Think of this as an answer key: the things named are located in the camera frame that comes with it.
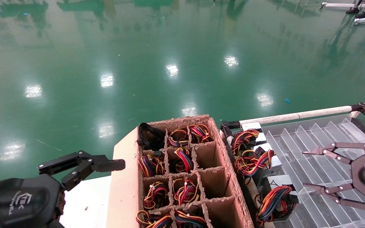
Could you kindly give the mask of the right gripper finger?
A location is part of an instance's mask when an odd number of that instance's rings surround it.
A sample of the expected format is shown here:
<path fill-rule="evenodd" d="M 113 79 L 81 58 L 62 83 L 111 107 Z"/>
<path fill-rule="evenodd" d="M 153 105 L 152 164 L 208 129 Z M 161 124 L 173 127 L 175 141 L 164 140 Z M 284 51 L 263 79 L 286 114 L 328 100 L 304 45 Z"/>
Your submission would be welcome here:
<path fill-rule="evenodd" d="M 364 150 L 364 155 L 358 157 L 357 159 L 350 159 L 343 155 L 335 152 L 336 149 L 362 149 Z M 311 152 L 302 152 L 306 155 L 326 155 L 344 164 L 353 165 L 360 164 L 365 161 L 365 143 L 355 143 L 355 142 L 333 142 L 326 147 L 315 147 Z"/>
<path fill-rule="evenodd" d="M 353 189 L 357 190 L 358 192 L 361 192 L 352 183 L 343 184 L 343 185 L 339 185 L 339 186 L 335 186 L 335 187 L 326 187 L 323 185 L 303 183 L 303 186 L 313 188 L 316 193 L 329 197 L 336 204 L 365 210 L 365 202 L 342 198 L 339 195 L 339 192 L 353 190 Z"/>

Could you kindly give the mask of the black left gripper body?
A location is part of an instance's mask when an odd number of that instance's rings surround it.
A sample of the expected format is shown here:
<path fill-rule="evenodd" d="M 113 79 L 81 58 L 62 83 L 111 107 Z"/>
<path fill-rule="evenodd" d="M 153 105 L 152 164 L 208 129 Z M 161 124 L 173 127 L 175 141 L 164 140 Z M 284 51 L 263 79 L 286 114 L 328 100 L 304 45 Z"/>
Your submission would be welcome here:
<path fill-rule="evenodd" d="M 0 228 L 62 228 L 62 185 L 42 174 L 0 181 Z"/>

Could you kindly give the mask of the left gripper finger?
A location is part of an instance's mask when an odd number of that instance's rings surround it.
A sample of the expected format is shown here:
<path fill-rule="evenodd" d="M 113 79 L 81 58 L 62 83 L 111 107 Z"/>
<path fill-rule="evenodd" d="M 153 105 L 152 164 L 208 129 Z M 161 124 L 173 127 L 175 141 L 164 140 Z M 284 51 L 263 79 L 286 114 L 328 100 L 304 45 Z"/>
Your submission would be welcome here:
<path fill-rule="evenodd" d="M 78 151 L 42 163 L 38 169 L 39 174 L 49 176 L 73 169 L 61 180 L 63 189 L 70 191 L 93 172 L 112 172 L 125 169 L 125 160 L 107 159 L 105 155 L 90 155 L 85 151 Z"/>

